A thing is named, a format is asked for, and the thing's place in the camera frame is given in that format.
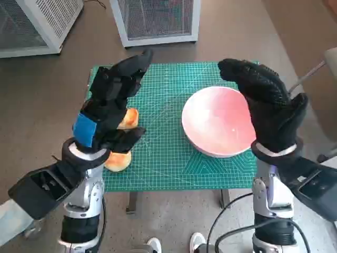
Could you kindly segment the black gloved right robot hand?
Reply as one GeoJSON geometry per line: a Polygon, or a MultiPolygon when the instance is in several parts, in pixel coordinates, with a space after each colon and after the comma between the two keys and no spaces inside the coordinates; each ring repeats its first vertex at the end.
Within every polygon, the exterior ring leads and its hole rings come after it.
{"type": "Polygon", "coordinates": [[[263,64],[223,59],[218,68],[221,78],[235,82],[245,97],[258,143],[273,153],[296,144],[309,102],[305,93],[292,98],[279,75],[263,64]]]}

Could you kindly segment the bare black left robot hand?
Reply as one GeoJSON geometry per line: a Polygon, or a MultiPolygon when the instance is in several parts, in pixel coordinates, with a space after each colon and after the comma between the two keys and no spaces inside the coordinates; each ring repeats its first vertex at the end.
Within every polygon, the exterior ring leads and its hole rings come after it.
{"type": "Polygon", "coordinates": [[[139,91],[152,58],[153,51],[145,50],[111,67],[98,68],[89,89],[91,96],[73,125],[75,143],[81,151],[127,153],[142,137],[145,128],[122,130],[118,125],[126,116],[127,99],[139,91]]]}

